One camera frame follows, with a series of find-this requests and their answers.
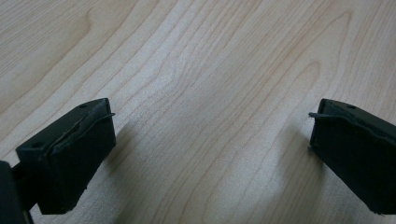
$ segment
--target light wood surface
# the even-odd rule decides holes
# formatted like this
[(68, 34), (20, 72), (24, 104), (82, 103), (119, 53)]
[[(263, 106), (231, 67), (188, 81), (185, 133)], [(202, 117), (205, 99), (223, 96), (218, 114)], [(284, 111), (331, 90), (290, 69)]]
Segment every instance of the light wood surface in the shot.
[(36, 223), (396, 223), (308, 152), (323, 97), (396, 124), (396, 1), (0, 2), (0, 159), (108, 97), (118, 144)]

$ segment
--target wood grain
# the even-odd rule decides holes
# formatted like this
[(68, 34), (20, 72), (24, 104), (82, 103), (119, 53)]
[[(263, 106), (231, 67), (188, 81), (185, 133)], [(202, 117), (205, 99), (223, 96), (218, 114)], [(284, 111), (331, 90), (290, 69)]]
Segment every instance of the wood grain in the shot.
[(395, 223), (307, 150), (321, 98), (396, 124), (392, 0), (0, 2), (0, 158), (108, 97), (118, 144), (36, 223)]

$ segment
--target wooden table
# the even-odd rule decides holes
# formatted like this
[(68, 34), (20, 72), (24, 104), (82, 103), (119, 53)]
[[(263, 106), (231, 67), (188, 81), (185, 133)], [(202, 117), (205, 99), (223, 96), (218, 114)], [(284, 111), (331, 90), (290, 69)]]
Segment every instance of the wooden table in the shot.
[(307, 150), (321, 98), (396, 123), (396, 1), (0, 3), (0, 158), (108, 97), (118, 144), (36, 223), (395, 223)]

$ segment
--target black object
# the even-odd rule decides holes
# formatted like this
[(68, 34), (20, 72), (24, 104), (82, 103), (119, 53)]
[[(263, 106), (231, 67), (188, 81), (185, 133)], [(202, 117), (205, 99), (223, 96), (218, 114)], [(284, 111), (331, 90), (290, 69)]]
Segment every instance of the black object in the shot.
[(45, 215), (72, 210), (116, 144), (113, 115), (108, 99), (79, 105), (17, 147), (12, 174), (0, 162), (0, 223), (31, 222), (35, 203)]
[(354, 105), (322, 99), (312, 150), (375, 213), (396, 214), (396, 127)]

